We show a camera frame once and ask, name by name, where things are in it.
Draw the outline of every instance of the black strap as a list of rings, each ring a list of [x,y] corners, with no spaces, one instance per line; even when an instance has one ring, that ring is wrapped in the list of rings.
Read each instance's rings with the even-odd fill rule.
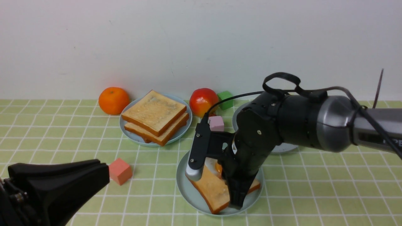
[[[263,89],[267,93],[270,93],[270,94],[276,96],[278,98],[278,100],[283,99],[287,95],[287,92],[284,92],[281,89],[274,89],[274,88],[269,87],[267,85],[267,82],[272,80],[273,78],[281,78],[281,79],[287,80],[289,82],[292,82],[293,84],[296,85],[294,91],[297,94],[299,94],[300,96],[308,97],[310,95],[310,93],[311,93],[310,91],[306,91],[306,90],[302,89],[299,86],[300,85],[300,78],[298,78],[297,76],[289,74],[289,73],[285,73],[285,72],[276,72],[276,73],[273,73],[273,74],[267,76],[264,79]]]

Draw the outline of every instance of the light blue plate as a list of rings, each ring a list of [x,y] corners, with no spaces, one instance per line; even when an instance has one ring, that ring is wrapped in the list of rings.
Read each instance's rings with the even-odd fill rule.
[[[174,101],[177,101],[177,102],[179,102],[179,103],[182,103],[182,104],[184,104],[184,105],[186,105],[187,106],[187,110],[186,110],[186,112],[189,114],[189,116],[190,116],[190,118],[187,120],[187,124],[185,125],[185,126],[183,126],[183,127],[181,127],[174,135],[173,135],[173,137],[166,143],[166,144],[170,144],[170,143],[173,143],[173,142],[175,142],[175,141],[177,141],[178,139],[180,139],[180,137],[181,136],[183,136],[185,133],[186,133],[186,131],[189,129],[189,127],[190,127],[190,125],[191,125],[191,121],[193,120],[193,114],[192,114],[192,112],[191,112],[191,109],[190,109],[190,106],[186,103],[186,102],[184,102],[184,100],[182,100],[182,99],[180,99],[180,98],[178,98],[178,97],[175,97],[175,96],[173,96],[173,95],[170,95],[170,94],[162,94],[162,95],[164,95],[165,97],[168,97],[168,98],[170,98],[170,99],[172,99],[172,100],[174,100]],[[134,104],[136,104],[138,101],[140,101],[142,98],[139,98],[139,99],[136,99],[135,101],[133,101],[133,102],[131,102],[129,105],[127,105],[127,107],[123,110],[123,112],[125,112],[126,110],[128,110],[130,107],[132,107]],[[142,145],[142,146],[148,146],[148,147],[157,147],[157,146],[159,146],[159,144],[156,144],[156,143],[154,143],[154,142],[151,142],[151,143],[145,143],[144,142],[144,140],[142,139],[142,137],[140,137],[140,136],[138,136],[137,134],[134,134],[134,133],[131,133],[131,132],[128,132],[127,130],[125,130],[124,129],[124,125],[126,124],[127,122],[125,121],[125,120],[123,120],[123,118],[121,117],[121,115],[120,115],[120,129],[123,131],[123,133],[129,138],[129,139],[131,139],[132,141],[134,141],[135,143],[137,143],[137,144],[140,144],[140,145]]]
[[[239,214],[245,211],[246,209],[250,208],[260,198],[264,186],[264,173],[262,167],[260,168],[260,170],[257,173],[257,176],[255,177],[255,179],[257,179],[261,183],[261,187],[258,190],[255,190],[246,196],[246,198],[244,199],[243,207],[240,210],[228,207],[219,212],[218,214],[212,214],[204,198],[201,196],[200,192],[198,192],[198,190],[192,185],[192,183],[186,177],[186,167],[187,163],[189,162],[189,153],[190,152],[187,152],[183,156],[177,167],[176,184],[183,198],[187,201],[187,203],[189,203],[195,209],[210,216],[218,216],[218,217],[232,216]]]

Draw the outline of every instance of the toy block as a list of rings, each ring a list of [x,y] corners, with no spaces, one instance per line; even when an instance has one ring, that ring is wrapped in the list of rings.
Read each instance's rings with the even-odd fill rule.
[[[218,93],[217,95],[218,95],[219,101],[233,96],[229,91],[223,91],[223,92]],[[220,104],[219,107],[222,110],[229,109],[229,108],[233,107],[233,100],[225,101],[222,104]]]
[[[211,116],[208,118],[208,122],[211,131],[223,132],[225,130],[225,124],[224,120],[222,119],[222,116]]]
[[[122,185],[133,176],[133,171],[128,163],[118,158],[109,165],[109,175],[112,180]]]

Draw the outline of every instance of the orange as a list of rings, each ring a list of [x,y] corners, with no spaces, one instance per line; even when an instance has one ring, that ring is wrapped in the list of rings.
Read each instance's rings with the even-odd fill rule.
[[[118,115],[130,103],[130,97],[122,88],[109,87],[100,94],[98,102],[106,114]]]

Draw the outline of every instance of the robotic arm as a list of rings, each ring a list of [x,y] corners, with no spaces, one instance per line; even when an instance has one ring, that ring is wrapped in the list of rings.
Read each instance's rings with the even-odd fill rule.
[[[294,91],[299,95],[267,86],[272,78],[295,83]],[[233,134],[211,132],[207,113],[195,130],[187,177],[199,180],[205,158],[217,159],[228,185],[230,206],[240,209],[259,168],[272,149],[283,142],[331,152],[341,152],[351,144],[391,152],[398,148],[400,154],[402,109],[364,110],[344,88],[306,91],[299,84],[300,79],[291,74],[268,76],[264,92],[238,114],[238,130]],[[349,98],[328,96],[327,91],[334,89],[345,91]],[[385,134],[384,139],[381,129],[391,138]]]

